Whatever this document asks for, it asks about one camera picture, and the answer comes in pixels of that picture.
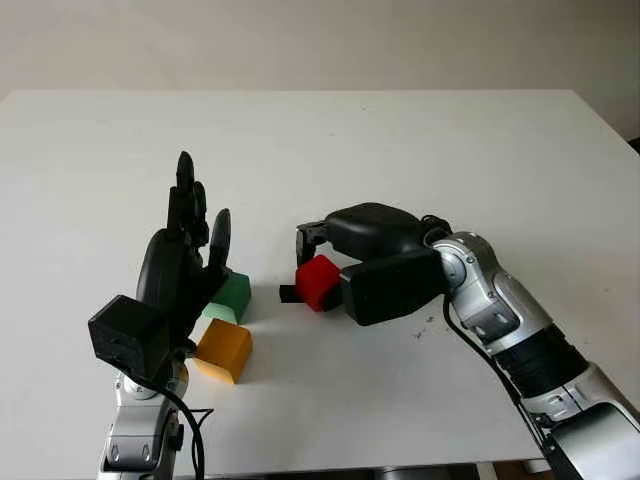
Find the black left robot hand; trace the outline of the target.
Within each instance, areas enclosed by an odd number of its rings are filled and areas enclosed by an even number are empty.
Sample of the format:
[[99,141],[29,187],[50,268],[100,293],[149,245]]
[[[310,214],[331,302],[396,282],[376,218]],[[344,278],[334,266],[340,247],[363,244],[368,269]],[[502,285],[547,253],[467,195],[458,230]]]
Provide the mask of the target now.
[[220,210],[213,225],[206,212],[204,186],[183,151],[169,190],[166,226],[149,241],[136,291],[138,301],[161,312],[172,349],[186,347],[197,319],[230,274],[230,211]]

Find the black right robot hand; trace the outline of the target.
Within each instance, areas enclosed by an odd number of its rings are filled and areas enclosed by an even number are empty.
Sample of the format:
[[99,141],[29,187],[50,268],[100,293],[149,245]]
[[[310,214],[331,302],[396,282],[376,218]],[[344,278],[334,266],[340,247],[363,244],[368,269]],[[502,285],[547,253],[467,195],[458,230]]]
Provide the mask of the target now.
[[311,260],[316,248],[329,243],[341,254],[360,261],[381,259],[421,249],[424,229],[414,215],[375,202],[328,214],[323,220],[297,226],[297,265]]

